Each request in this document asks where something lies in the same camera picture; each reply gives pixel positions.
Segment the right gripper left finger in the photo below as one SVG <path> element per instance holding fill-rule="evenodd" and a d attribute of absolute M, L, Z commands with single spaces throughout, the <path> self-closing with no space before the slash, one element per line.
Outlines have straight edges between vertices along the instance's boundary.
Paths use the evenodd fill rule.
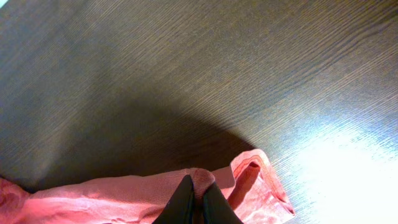
<path fill-rule="evenodd" d="M 183 177 L 161 214 L 153 224 L 192 224 L 195 204 L 193 181 L 190 175 Z"/>

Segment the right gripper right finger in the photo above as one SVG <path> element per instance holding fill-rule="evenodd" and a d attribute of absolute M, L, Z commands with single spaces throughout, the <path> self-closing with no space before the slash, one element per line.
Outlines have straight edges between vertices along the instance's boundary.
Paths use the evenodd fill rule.
<path fill-rule="evenodd" d="M 215 182 L 203 195 L 203 218 L 205 224 L 243 224 Z"/>

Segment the red orange t-shirt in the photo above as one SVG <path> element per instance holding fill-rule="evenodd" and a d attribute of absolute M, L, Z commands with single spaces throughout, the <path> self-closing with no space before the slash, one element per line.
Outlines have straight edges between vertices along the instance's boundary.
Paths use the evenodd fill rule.
<path fill-rule="evenodd" d="M 108 177 L 34 194 L 1 179 L 1 223 L 152 223 L 185 176 L 192 179 L 195 205 L 216 184 L 243 223 L 285 223 L 295 215 L 267 156 L 254 149 L 214 171 Z"/>

